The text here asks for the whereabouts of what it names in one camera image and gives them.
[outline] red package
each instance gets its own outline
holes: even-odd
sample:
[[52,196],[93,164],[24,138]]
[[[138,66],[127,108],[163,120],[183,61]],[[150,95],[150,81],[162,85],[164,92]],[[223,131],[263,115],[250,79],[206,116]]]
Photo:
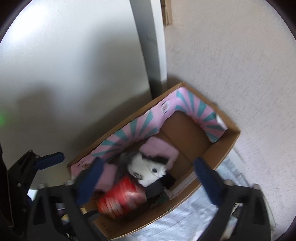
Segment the red package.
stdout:
[[136,209],[146,201],[144,189],[125,176],[96,203],[100,213],[116,218]]

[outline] plush toy ear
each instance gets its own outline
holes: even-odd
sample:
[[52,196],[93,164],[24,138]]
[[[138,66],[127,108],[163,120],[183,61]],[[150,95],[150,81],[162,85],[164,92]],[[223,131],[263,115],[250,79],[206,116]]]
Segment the plush toy ear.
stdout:
[[164,165],[166,165],[168,162],[168,158],[166,158],[164,156],[154,156],[154,157],[148,156],[147,159],[154,161],[156,163],[164,164]]

